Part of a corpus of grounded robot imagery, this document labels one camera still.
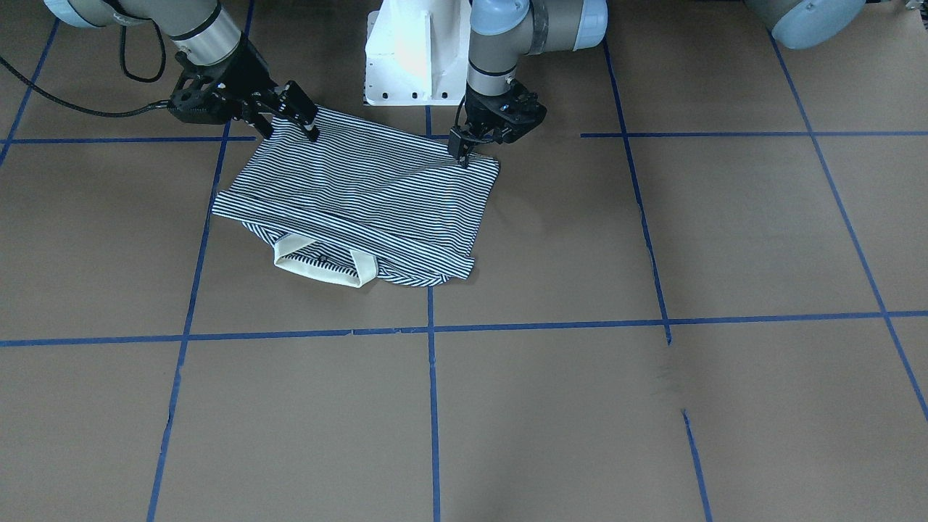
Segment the striped shirt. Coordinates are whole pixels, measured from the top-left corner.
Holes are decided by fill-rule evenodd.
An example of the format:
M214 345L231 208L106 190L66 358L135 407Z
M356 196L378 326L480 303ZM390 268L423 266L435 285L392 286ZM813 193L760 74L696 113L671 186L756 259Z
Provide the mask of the striped shirt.
M463 169L442 143L322 107L316 125L311 143L276 119L213 213L274 246L279 267L321 281L467 279L498 163L476 155Z

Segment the striped fabric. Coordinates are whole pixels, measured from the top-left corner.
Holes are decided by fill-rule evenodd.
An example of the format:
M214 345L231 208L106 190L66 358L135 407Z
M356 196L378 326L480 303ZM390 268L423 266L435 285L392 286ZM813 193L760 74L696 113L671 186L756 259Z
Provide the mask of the striped fabric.
M321 107L316 125L310 143L275 120L213 213L272 246L306 239L276 264L321 281L361 277L358 257L371 256L376 276L397 284L466 279L498 163L474 156L465 170L442 143Z

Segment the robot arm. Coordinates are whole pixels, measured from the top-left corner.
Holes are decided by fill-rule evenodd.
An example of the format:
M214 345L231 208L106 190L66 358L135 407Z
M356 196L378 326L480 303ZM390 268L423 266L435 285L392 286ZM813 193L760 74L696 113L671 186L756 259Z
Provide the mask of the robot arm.
M76 27L158 24L178 48L184 67L168 110L189 124L244 120L264 137L273 132L263 114L298 124L315 141L317 107L295 82L271 80L267 63L217 0L45 0Z
M512 143L548 110L515 79L521 55L596 46L605 36L606 0L473 0L470 65L463 107L448 151L464 166L481 143Z

